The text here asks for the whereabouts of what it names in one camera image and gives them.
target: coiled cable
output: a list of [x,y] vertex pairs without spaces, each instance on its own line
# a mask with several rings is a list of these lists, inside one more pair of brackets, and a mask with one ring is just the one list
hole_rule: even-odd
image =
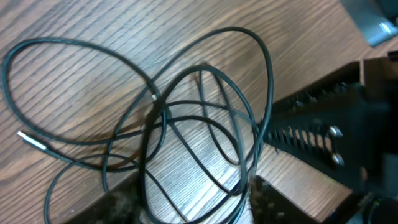
[[[262,121],[260,121],[258,123],[256,123],[252,109],[251,109],[248,101],[245,99],[244,95],[240,91],[240,89],[234,84],[234,82],[227,75],[225,75],[222,71],[218,70],[217,68],[215,68],[211,65],[201,64],[201,65],[195,65],[195,66],[185,69],[184,71],[180,72],[171,81],[171,83],[168,85],[168,87],[165,89],[165,91],[162,94],[160,94],[160,91],[154,84],[156,79],[158,79],[178,58],[180,58],[185,52],[190,50],[193,46],[195,46],[196,44],[202,42],[203,40],[205,40],[213,35],[224,33],[224,32],[242,32],[244,34],[249,35],[259,44],[259,46],[262,50],[262,53],[264,54],[264,60],[266,62],[266,69],[267,69],[267,101],[266,101],[267,104],[266,104],[265,113],[262,118]],[[94,50],[98,50],[102,53],[108,54],[108,55],[115,57],[118,60],[124,62],[127,66],[129,66],[132,70],[134,70],[138,75],[140,75],[144,79],[147,86],[144,88],[144,90],[142,90],[138,94],[138,96],[132,102],[132,104],[127,109],[127,111],[122,115],[119,123],[116,125],[116,127],[113,131],[113,134],[110,138],[104,138],[104,139],[93,140],[93,141],[77,141],[74,139],[63,138],[61,136],[57,136],[55,134],[47,132],[46,130],[43,130],[42,128],[35,125],[32,121],[27,119],[21,113],[20,109],[16,106],[15,101],[12,98],[11,90],[9,88],[9,73],[11,71],[12,61],[15,59],[15,57],[19,53],[21,53],[26,48],[28,48],[32,45],[42,44],[42,43],[77,45],[77,46],[81,46],[81,47],[87,47],[87,48],[91,48]],[[204,93],[203,93],[202,72],[210,72],[213,74],[213,76],[219,86],[219,89],[221,91],[221,94],[224,98],[224,101],[226,103],[225,106],[205,101],[205,97],[204,97]],[[167,97],[170,95],[172,90],[178,85],[178,83],[184,77],[186,77],[190,74],[193,74],[193,73],[199,73],[198,89],[199,89],[199,94],[200,94],[200,101],[182,100],[182,101],[174,101],[171,103],[166,103]],[[56,159],[61,159],[62,161],[69,163],[69,165],[66,166],[66,168],[64,168],[56,176],[56,178],[54,178],[49,190],[47,191],[47,195],[46,195],[45,203],[44,203],[45,223],[50,223],[48,209],[49,209],[49,203],[50,203],[50,196],[52,194],[53,188],[55,187],[55,184],[57,183],[57,181],[61,177],[61,175],[63,173],[65,173],[72,166],[80,166],[80,167],[84,167],[86,169],[101,171],[102,172],[103,188],[104,188],[105,192],[108,192],[108,184],[107,184],[107,178],[106,178],[107,172],[125,172],[125,171],[129,171],[129,170],[138,169],[138,173],[139,173],[139,178],[138,178],[138,190],[139,191],[138,192],[139,192],[139,196],[140,196],[140,199],[142,202],[142,207],[145,210],[150,221],[152,221],[154,223],[164,223],[164,222],[161,219],[157,218],[152,213],[152,210],[150,209],[149,203],[147,201],[147,193],[146,193],[146,184],[145,184],[146,176],[149,176],[154,181],[155,185],[158,186],[160,191],[165,195],[167,201],[171,204],[173,209],[178,213],[178,215],[181,217],[181,219],[186,223],[200,223],[200,222],[206,220],[212,214],[214,214],[219,208],[221,208],[232,196],[240,195],[240,197],[241,197],[240,201],[235,206],[233,211],[221,222],[222,223],[236,223],[236,221],[240,217],[240,214],[242,214],[243,208],[244,208],[244,203],[245,203],[245,201],[248,197],[248,193],[249,193],[248,173],[250,173],[250,172],[255,173],[255,171],[256,171],[258,158],[259,158],[262,148],[263,148],[263,140],[262,139],[263,139],[264,133],[266,132],[266,129],[267,129],[270,117],[271,117],[273,92],[274,92],[274,81],[273,81],[271,57],[269,55],[267,47],[265,46],[265,44],[263,43],[261,38],[254,32],[247,30],[245,28],[242,28],[242,27],[225,27],[222,29],[214,30],[214,31],[200,37],[199,39],[193,41],[191,44],[188,44],[186,47],[184,47],[169,62],[167,62],[166,65],[163,66],[159,70],[159,72],[157,72],[155,74],[155,76],[153,78],[150,78],[137,65],[130,62],[128,59],[126,59],[122,55],[119,55],[118,53],[116,53],[110,49],[101,47],[99,45],[91,44],[91,43],[80,41],[80,40],[71,40],[71,39],[62,39],[62,38],[30,39],[30,40],[25,40],[25,41],[18,43],[10,51],[8,51],[8,53],[6,54],[6,56],[4,58],[1,75],[2,75],[2,87],[3,87],[3,91],[4,91],[4,96],[8,103],[9,108],[13,111],[13,113],[17,116],[17,118],[22,123],[24,123],[28,128],[30,128],[30,130],[34,134],[42,136],[47,139],[64,142],[67,144],[74,144],[74,145],[78,145],[78,146],[94,146],[94,145],[102,145],[102,144],[106,145],[106,152],[104,154],[87,156],[87,157],[83,157],[81,159],[74,159],[74,158],[68,157],[66,155],[63,155],[63,154],[57,152],[54,149],[51,149],[50,147],[46,148],[45,150],[42,149],[42,151],[44,153],[47,153],[48,155],[53,156]],[[240,100],[243,102],[243,105],[244,105],[248,115],[245,115],[244,113],[242,113],[240,111],[236,111],[236,110],[232,109],[231,104],[228,99],[228,96],[222,86],[221,80],[226,82],[233,89],[233,91],[238,95]],[[144,130],[133,131],[133,132],[130,132],[127,134],[120,134],[122,125],[127,120],[128,116],[131,114],[131,112],[134,110],[134,108],[138,105],[138,103],[143,99],[145,93],[148,90],[150,90],[152,92],[152,94],[156,96],[157,99],[154,101],[153,110],[148,114],[148,116],[146,118],[146,125],[145,125],[146,128]],[[169,110],[169,107],[175,106],[175,105],[186,105],[186,104],[201,105],[202,110],[203,110],[203,117],[202,116],[181,116],[181,117],[173,118],[171,115],[171,112]],[[215,108],[219,108],[219,109],[228,111],[229,116],[232,120],[233,131],[235,133],[236,138],[226,128],[224,128],[220,123],[218,123],[217,121],[214,121],[208,117],[207,107],[215,107]],[[249,154],[246,157],[244,157],[243,142],[241,139],[241,135],[239,133],[239,127],[236,122],[235,116],[240,116],[241,118],[243,118],[243,120],[247,121],[252,126],[254,143],[253,143],[251,150],[249,151]],[[159,117],[161,118],[161,122],[155,123],[155,121]],[[211,138],[212,138],[213,142],[215,143],[217,149],[219,150],[220,154],[229,163],[240,167],[240,173],[241,173],[240,180],[238,183],[236,183],[236,185],[231,190],[228,190],[226,187],[223,186],[222,183],[219,183],[218,180],[212,176],[212,174],[200,162],[199,158],[197,158],[195,153],[192,151],[192,149],[190,149],[189,145],[186,143],[186,141],[180,134],[175,123],[181,122],[181,121],[188,121],[188,120],[201,121],[201,122],[207,123],[209,132],[211,134]],[[221,202],[219,202],[210,211],[208,211],[207,213],[205,213],[204,215],[202,215],[201,217],[199,217],[195,220],[188,220],[188,218],[178,209],[176,204],[173,203],[173,201],[167,195],[166,191],[162,188],[162,186],[159,184],[159,182],[156,181],[156,178],[150,172],[148,172],[146,170],[147,163],[155,158],[159,149],[163,145],[163,142],[164,142],[164,139],[166,136],[167,126],[170,126],[172,128],[173,132],[177,135],[179,140],[186,147],[187,151],[194,158],[194,160],[200,166],[202,171],[223,192],[226,193],[226,196],[221,200]],[[156,128],[161,128],[160,138],[159,138],[159,141],[158,141],[155,149],[153,150],[153,152],[151,152],[149,155],[147,155],[150,135],[151,135],[152,131]],[[228,140],[233,145],[236,154],[238,155],[238,161],[232,161],[225,154],[225,152],[222,150],[220,144],[218,143],[216,136],[214,135],[213,128],[217,128],[228,138]],[[120,139],[131,138],[133,136],[138,136],[140,134],[142,134],[142,142],[141,142],[141,148],[140,148],[140,150],[141,150],[140,159],[139,159],[138,163],[136,161],[132,161],[131,159],[126,158],[124,156],[117,155],[117,154],[111,154],[112,146],[115,141],[120,140]],[[85,162],[85,160],[87,160],[87,159],[98,158],[98,157],[103,158],[102,166],[97,166],[97,165]],[[110,168],[110,167],[108,167],[109,157],[117,157],[119,159],[124,159],[125,161],[132,163],[132,165],[127,166],[127,167],[120,167],[120,168]],[[253,158],[252,164],[249,166],[249,169],[246,169],[246,167],[247,167],[246,164],[247,164],[249,158]]]

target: ventilation slot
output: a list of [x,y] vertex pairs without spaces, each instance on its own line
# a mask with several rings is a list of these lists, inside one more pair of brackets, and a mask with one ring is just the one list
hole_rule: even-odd
[[312,129],[292,128],[275,129],[268,132],[270,141],[277,141],[283,145],[293,146],[308,152],[332,151],[331,139],[318,134],[319,131]]

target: cable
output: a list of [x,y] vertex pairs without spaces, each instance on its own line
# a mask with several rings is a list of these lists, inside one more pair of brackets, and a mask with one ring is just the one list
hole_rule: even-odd
[[[178,58],[180,58],[185,52],[190,50],[193,46],[195,46],[196,44],[202,42],[203,40],[205,40],[213,35],[217,35],[217,34],[224,33],[224,32],[242,32],[244,34],[247,34],[248,36],[252,37],[259,44],[259,46],[262,50],[262,53],[264,54],[264,60],[266,62],[266,68],[267,68],[267,101],[266,101],[267,104],[266,104],[265,113],[262,118],[262,121],[259,123],[256,123],[252,109],[251,109],[248,101],[245,99],[244,95],[240,91],[240,89],[233,83],[233,81],[227,75],[225,75],[222,71],[218,70],[217,68],[215,68],[211,65],[202,64],[202,65],[195,65],[195,66],[186,68],[184,71],[180,72],[170,82],[170,84],[165,89],[163,94],[160,94],[158,88],[154,84],[156,79],[158,79]],[[92,140],[92,141],[78,141],[78,140],[74,140],[74,139],[67,139],[67,138],[63,138],[61,136],[57,136],[57,135],[47,132],[46,130],[43,130],[42,128],[35,125],[32,121],[27,119],[21,113],[20,109],[16,106],[15,101],[11,95],[11,90],[9,88],[9,73],[11,71],[12,61],[15,59],[15,57],[19,53],[21,53],[26,48],[28,48],[32,45],[43,44],[43,43],[77,45],[80,47],[87,47],[90,49],[98,50],[102,53],[108,54],[108,55],[115,57],[115,58],[119,59],[120,61],[124,62],[127,66],[129,66],[132,70],[134,70],[136,73],[138,73],[138,75],[140,75],[144,79],[147,86],[144,88],[144,90],[142,90],[138,94],[138,96],[134,99],[134,101],[130,105],[130,107],[122,115],[119,123],[116,125],[116,127],[113,131],[113,134],[110,138],[104,138],[104,139]],[[205,96],[204,96],[204,92],[203,92],[202,72],[210,72],[214,76],[214,78],[217,82],[217,85],[219,86],[220,92],[223,95],[223,99],[226,104],[225,106],[205,101]],[[193,73],[199,74],[198,89],[199,89],[199,94],[200,94],[200,101],[182,100],[182,101],[174,101],[172,103],[166,103],[167,97],[170,95],[172,90],[178,85],[178,83],[184,77],[191,75]],[[35,136],[29,136],[24,133],[19,133],[24,138],[25,141],[27,141],[29,144],[32,144],[33,146],[35,146],[42,152],[44,152],[56,159],[60,159],[64,162],[69,163],[69,165],[67,165],[66,168],[64,168],[54,178],[49,190],[47,191],[47,195],[46,195],[45,203],[44,203],[45,223],[50,223],[48,210],[49,210],[50,196],[55,187],[55,184],[57,183],[59,178],[62,176],[62,174],[65,173],[72,166],[80,166],[80,167],[84,167],[86,169],[101,171],[102,172],[103,188],[104,188],[105,192],[108,192],[108,184],[107,184],[107,179],[106,179],[107,172],[125,172],[125,171],[129,171],[129,170],[138,169],[138,173],[139,173],[138,194],[140,196],[140,199],[142,202],[142,207],[143,207],[144,211],[146,212],[149,219],[154,223],[164,223],[164,222],[161,219],[155,217],[155,215],[152,213],[152,210],[150,209],[149,203],[147,201],[147,194],[146,194],[146,184],[145,184],[146,176],[149,176],[149,178],[151,178],[154,181],[155,185],[158,186],[160,191],[165,195],[167,201],[171,204],[172,208],[178,213],[178,215],[181,217],[181,219],[186,223],[200,223],[200,222],[206,220],[212,214],[214,214],[219,208],[221,208],[233,196],[240,196],[240,200],[239,200],[238,204],[236,205],[236,207],[234,208],[234,210],[221,222],[222,223],[236,223],[237,220],[239,219],[240,215],[242,214],[242,212],[244,210],[244,203],[245,203],[245,201],[248,197],[248,193],[249,193],[249,188],[248,188],[248,176],[249,175],[248,174],[255,173],[255,171],[256,171],[258,158],[261,155],[262,147],[263,147],[262,138],[264,136],[264,133],[266,132],[266,129],[267,129],[270,117],[271,117],[272,101],[273,101],[273,93],[274,93],[274,81],[273,81],[271,57],[269,55],[269,52],[268,52],[265,44],[261,40],[261,38],[258,35],[256,35],[254,32],[247,30],[245,28],[242,28],[242,27],[225,27],[222,29],[214,30],[214,31],[200,37],[196,41],[193,41],[191,44],[188,44],[186,47],[184,47],[169,62],[167,62],[166,65],[163,66],[159,70],[159,72],[155,74],[155,76],[153,78],[150,78],[137,65],[130,62],[128,59],[126,59],[122,55],[119,55],[118,53],[113,52],[110,49],[101,47],[99,45],[95,45],[95,44],[91,44],[91,43],[79,41],[79,40],[62,39],[62,38],[30,39],[30,40],[25,40],[25,41],[18,43],[10,51],[8,51],[8,53],[6,54],[6,56],[4,58],[1,76],[2,76],[1,78],[2,78],[2,87],[3,87],[3,91],[4,91],[4,96],[5,96],[5,99],[7,101],[7,104],[9,106],[10,110],[12,110],[12,112],[17,116],[17,118],[22,123],[24,123],[28,128],[30,128],[30,130],[34,134],[36,134],[38,136],[42,136],[45,139],[64,142],[67,144],[74,144],[77,146],[94,146],[94,145],[102,145],[102,144],[106,145],[106,152],[104,154],[97,154],[97,155],[87,156],[87,157],[84,157],[81,159],[74,159],[74,158],[68,157],[68,156],[61,154],[58,151],[52,149],[46,143],[43,143],[42,140],[38,140]],[[244,113],[242,113],[240,111],[236,111],[236,110],[232,109],[231,104],[228,99],[228,96],[225,93],[225,90],[223,88],[223,85],[221,82],[222,80],[225,83],[227,83],[234,90],[234,92],[238,95],[238,97],[242,101],[248,115],[245,115]],[[133,131],[133,132],[127,133],[127,134],[120,134],[120,130],[121,130],[123,123],[127,120],[128,116],[134,110],[134,108],[138,105],[138,103],[143,99],[145,93],[148,90],[150,90],[152,92],[152,94],[156,96],[157,99],[154,100],[153,110],[147,116],[145,130]],[[181,116],[181,117],[176,117],[176,118],[172,117],[172,114],[169,110],[170,107],[175,106],[175,105],[187,105],[187,104],[201,105],[202,110],[203,110],[203,117],[202,116]],[[229,117],[231,118],[231,121],[232,121],[233,131],[234,131],[234,134],[236,137],[234,137],[223,125],[221,125],[217,121],[214,121],[208,117],[207,107],[214,107],[214,108],[219,108],[219,109],[228,111]],[[239,116],[243,120],[247,121],[252,127],[254,143],[246,157],[243,154],[243,142],[241,139],[241,134],[239,132],[238,123],[236,122],[236,118],[235,118],[236,116]],[[161,118],[161,122],[155,123],[155,121],[159,117]],[[218,151],[220,152],[220,154],[230,164],[239,166],[241,177],[240,177],[239,182],[236,183],[236,185],[231,190],[227,189],[225,186],[223,186],[222,183],[219,183],[217,181],[217,179],[212,176],[212,174],[200,162],[200,160],[196,157],[194,152],[190,149],[189,145],[186,143],[186,141],[180,134],[175,123],[181,122],[181,121],[188,121],[188,120],[194,120],[194,121],[200,121],[200,122],[207,123],[209,132],[211,134],[211,138],[212,138],[213,142],[216,144],[216,147],[217,147]],[[201,217],[199,217],[195,220],[188,220],[188,218],[179,210],[179,208],[176,206],[176,204],[173,203],[171,198],[167,195],[166,191],[159,184],[159,182],[156,180],[156,178],[148,170],[146,170],[147,163],[155,158],[158,151],[160,150],[160,148],[163,145],[163,142],[164,142],[165,136],[166,136],[167,126],[170,126],[172,128],[173,132],[177,135],[177,137],[182,142],[182,144],[187,148],[187,151],[194,158],[194,160],[200,166],[202,171],[222,191],[224,191],[226,193],[226,196],[221,200],[220,203],[215,205],[210,211],[208,211],[207,213],[205,213],[204,215],[202,215]],[[161,128],[160,138],[159,138],[159,141],[158,141],[154,151],[152,153],[148,154],[147,151],[148,151],[148,145],[149,145],[149,138],[150,138],[152,131],[156,128]],[[218,140],[216,139],[216,136],[214,135],[214,131],[213,131],[214,128],[217,128],[218,130],[220,130],[228,138],[230,143],[233,145],[236,154],[238,155],[238,161],[232,161],[232,159],[230,159],[225,154],[224,150],[222,150]],[[138,136],[141,134],[142,134],[142,142],[141,142],[141,154],[140,154],[139,163],[137,163],[136,161],[133,161],[129,158],[126,158],[124,156],[120,156],[120,155],[111,153],[113,142],[118,141],[120,139],[131,138],[133,136]],[[99,158],[99,157],[103,158],[102,166],[97,166],[97,165],[85,162],[85,160],[87,160],[87,159]],[[109,157],[117,157],[119,159],[123,159],[125,161],[132,163],[132,165],[127,166],[127,167],[120,167],[120,168],[110,168],[110,167],[108,167]],[[247,163],[249,162],[250,158],[253,158],[252,164],[247,169],[246,168]]]

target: gray object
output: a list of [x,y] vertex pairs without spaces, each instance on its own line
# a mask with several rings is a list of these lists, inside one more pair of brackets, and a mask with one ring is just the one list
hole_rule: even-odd
[[340,0],[371,47],[398,35],[397,0]]

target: wood grain surface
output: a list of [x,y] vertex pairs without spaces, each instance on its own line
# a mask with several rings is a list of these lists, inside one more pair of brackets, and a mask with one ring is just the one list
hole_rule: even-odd
[[[337,0],[3,0],[0,3],[0,55],[33,37],[67,37],[115,50],[153,76],[178,50],[220,27],[242,26],[261,36],[271,53],[275,100],[297,91],[338,67],[397,50],[398,41],[370,48]],[[240,87],[261,118],[266,100],[265,63],[255,42],[243,34],[221,34],[185,54],[156,81],[160,90],[187,66],[208,62],[224,71]],[[224,103],[209,74],[208,101]],[[73,139],[109,136],[116,122],[144,82],[121,62],[81,47],[38,45],[23,51],[11,71],[13,98],[37,126]],[[243,105],[227,88],[233,106]],[[199,99],[196,77],[184,78],[168,101]],[[139,128],[152,105],[147,94],[124,130]],[[231,129],[228,114],[209,108],[211,118]],[[173,116],[201,115],[197,106],[176,106]],[[239,121],[246,152],[252,144],[249,126]],[[193,121],[177,127],[210,172],[231,187],[239,172],[217,152],[205,124]],[[0,223],[43,223],[45,193],[66,164],[24,144],[16,135],[29,132],[7,108],[0,95]],[[226,138],[220,143],[234,158]],[[156,143],[157,135],[152,142]],[[141,137],[118,141],[114,153],[137,157]],[[104,146],[81,147],[49,142],[76,158],[104,151]],[[170,197],[193,220],[211,209],[224,194],[212,184],[168,130],[159,155],[149,164]],[[115,186],[131,173],[109,174]],[[318,220],[349,194],[349,189],[292,156],[265,148],[257,174],[265,177],[293,202]],[[165,222],[181,220],[164,196],[147,182],[154,213]],[[52,223],[62,223],[103,195],[98,172],[74,167],[57,184],[51,198]],[[236,199],[207,220],[227,216]],[[241,223],[250,223],[246,210]]]

